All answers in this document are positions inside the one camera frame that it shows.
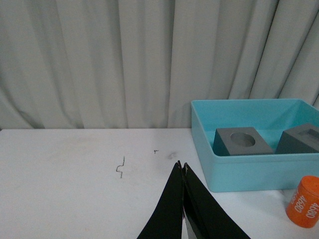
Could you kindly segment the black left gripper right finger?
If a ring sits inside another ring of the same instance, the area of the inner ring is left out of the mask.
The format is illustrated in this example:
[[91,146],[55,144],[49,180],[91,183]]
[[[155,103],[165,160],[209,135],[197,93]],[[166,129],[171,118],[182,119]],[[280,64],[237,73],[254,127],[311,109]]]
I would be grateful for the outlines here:
[[227,215],[188,164],[182,169],[183,207],[190,239],[248,239]]

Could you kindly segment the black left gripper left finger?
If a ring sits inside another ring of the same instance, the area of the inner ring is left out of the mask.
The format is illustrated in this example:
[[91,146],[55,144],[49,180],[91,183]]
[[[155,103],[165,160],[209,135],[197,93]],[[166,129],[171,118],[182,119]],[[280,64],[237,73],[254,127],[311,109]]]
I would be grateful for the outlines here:
[[184,180],[180,161],[175,163],[155,210],[139,239],[180,239],[182,236]]

